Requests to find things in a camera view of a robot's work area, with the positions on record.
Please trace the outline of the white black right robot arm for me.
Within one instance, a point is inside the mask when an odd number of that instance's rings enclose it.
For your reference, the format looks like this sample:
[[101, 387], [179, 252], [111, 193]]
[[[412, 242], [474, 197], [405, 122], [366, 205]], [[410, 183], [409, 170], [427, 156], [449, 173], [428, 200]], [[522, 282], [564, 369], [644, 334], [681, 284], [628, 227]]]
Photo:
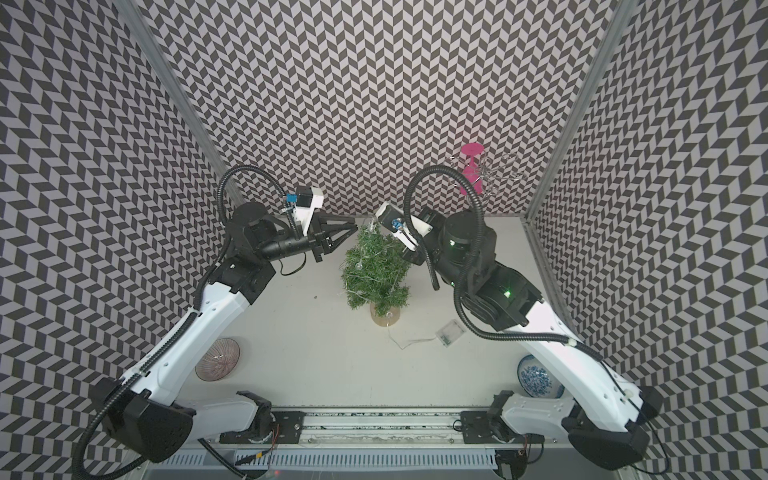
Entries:
[[637, 467], [651, 440], [650, 422], [663, 399], [608, 367], [555, 313], [539, 289], [496, 256], [497, 233], [473, 211], [444, 216], [426, 208], [397, 213], [382, 225], [404, 245], [404, 258], [428, 263], [451, 287], [460, 321], [492, 341], [518, 342], [564, 387], [560, 398], [504, 391], [489, 409], [494, 436], [565, 440], [594, 465]]

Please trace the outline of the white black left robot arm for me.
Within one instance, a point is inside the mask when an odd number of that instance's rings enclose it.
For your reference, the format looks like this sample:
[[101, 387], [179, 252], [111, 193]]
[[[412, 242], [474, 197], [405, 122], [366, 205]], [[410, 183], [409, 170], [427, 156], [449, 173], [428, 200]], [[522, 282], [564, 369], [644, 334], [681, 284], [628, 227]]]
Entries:
[[271, 404], [249, 391], [194, 404], [180, 398], [187, 377], [226, 328], [264, 292], [273, 261], [311, 253], [320, 261], [357, 229], [352, 217], [306, 211], [309, 228], [293, 237], [288, 225], [258, 202], [237, 207], [225, 222], [224, 256], [204, 276], [192, 309], [119, 380], [90, 393], [106, 433], [153, 463], [186, 442], [228, 432], [256, 440], [272, 430]]

